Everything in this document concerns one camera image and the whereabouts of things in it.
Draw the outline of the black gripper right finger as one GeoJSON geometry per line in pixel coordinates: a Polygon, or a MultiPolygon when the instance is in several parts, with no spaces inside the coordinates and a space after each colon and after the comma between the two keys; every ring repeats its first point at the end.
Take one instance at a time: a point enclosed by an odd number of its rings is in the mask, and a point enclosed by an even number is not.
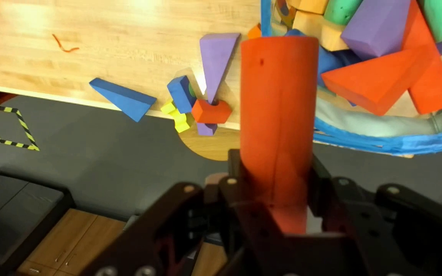
{"type": "Polygon", "coordinates": [[[388,183],[368,192],[318,160],[281,171],[287,276],[442,276],[442,204],[388,183]]]}

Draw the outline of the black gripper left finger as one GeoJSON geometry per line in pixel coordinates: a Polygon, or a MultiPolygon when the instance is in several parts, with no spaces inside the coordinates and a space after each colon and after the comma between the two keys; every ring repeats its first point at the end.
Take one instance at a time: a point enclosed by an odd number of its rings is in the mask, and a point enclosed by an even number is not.
{"type": "Polygon", "coordinates": [[[227,263],[216,276],[281,276],[282,234],[247,183],[238,151],[229,174],[199,188],[176,183],[81,272],[81,276],[180,276],[187,257],[218,234],[227,263]]]}

